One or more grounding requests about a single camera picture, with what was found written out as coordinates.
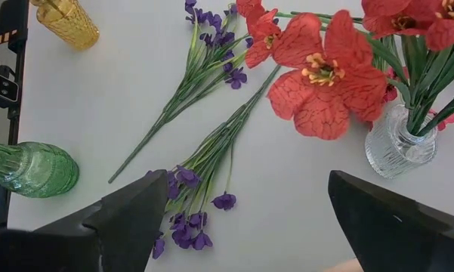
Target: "green glass vase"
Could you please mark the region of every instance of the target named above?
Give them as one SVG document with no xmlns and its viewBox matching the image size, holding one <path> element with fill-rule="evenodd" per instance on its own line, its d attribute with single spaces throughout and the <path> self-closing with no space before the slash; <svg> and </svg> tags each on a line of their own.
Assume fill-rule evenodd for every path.
<svg viewBox="0 0 454 272">
<path fill-rule="evenodd" d="M 0 144 L 0 184 L 27 197 L 45 198 L 70 190 L 79 167 L 64 150 L 51 144 Z"/>
</svg>

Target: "white table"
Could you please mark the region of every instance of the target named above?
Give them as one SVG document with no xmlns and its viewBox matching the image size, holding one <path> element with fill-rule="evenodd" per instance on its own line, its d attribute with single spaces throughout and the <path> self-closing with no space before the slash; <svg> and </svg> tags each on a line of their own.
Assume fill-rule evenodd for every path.
<svg viewBox="0 0 454 272">
<path fill-rule="evenodd" d="M 363 16 L 360 1 L 264 1 L 282 12 L 334 13 L 348 8 Z M 164 127 L 111 185 L 110 175 L 154 123 L 184 73 L 190 25 L 184 3 L 81 0 L 100 29 L 90 50 L 75 52 L 35 19 L 29 41 L 20 120 L 20 141 L 62 147 L 76 159 L 81 177 L 69 193 L 50 199 L 12 194 L 10 228 L 34 230 L 125 186 L 149 169 L 171 168 L 258 89 L 273 63 L 248 71 L 238 91 L 223 87 Z M 227 0 L 199 0 L 221 13 Z M 446 101 L 454 93 L 445 94 Z M 230 212 L 210 206 L 208 233 L 215 247 L 184 251 L 167 242 L 147 271 L 316 271 L 352 258 L 327 195 L 331 169 L 344 170 L 454 215 L 454 125 L 440 136 L 439 153 L 426 167 L 394 181 L 379 177 L 364 153 L 366 128 L 354 122 L 339 141 L 298 134 L 261 100 L 236 146 Z M 227 165 L 218 177 L 223 190 Z"/>
</svg>

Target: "glass vase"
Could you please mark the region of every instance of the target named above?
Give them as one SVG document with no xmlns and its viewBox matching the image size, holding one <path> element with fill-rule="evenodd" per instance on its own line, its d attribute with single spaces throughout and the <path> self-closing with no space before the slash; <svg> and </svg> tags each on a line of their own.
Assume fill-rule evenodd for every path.
<svg viewBox="0 0 454 272">
<path fill-rule="evenodd" d="M 90 48 L 99 30 L 77 0 L 30 0 L 37 20 L 77 50 Z"/>
<path fill-rule="evenodd" d="M 51 144 L 0 144 L 0 185 L 23 196 L 45 198 L 70 190 L 79 167 L 64 150 Z"/>
<path fill-rule="evenodd" d="M 366 136 L 369 163 L 385 178 L 394 178 L 427 164 L 437 153 L 437 129 L 416 137 L 406 129 L 407 120 L 408 109 L 396 105 Z M 425 117 L 423 125 L 430 120 L 431 117 Z"/>
</svg>

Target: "yellow glass vase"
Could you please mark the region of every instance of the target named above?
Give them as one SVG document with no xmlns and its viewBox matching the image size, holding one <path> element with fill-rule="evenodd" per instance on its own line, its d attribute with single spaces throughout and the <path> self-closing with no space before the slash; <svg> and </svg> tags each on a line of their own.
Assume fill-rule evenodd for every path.
<svg viewBox="0 0 454 272">
<path fill-rule="evenodd" d="M 99 39 L 99 29 L 77 0 L 30 0 L 38 8 L 37 20 L 77 50 Z"/>
</svg>

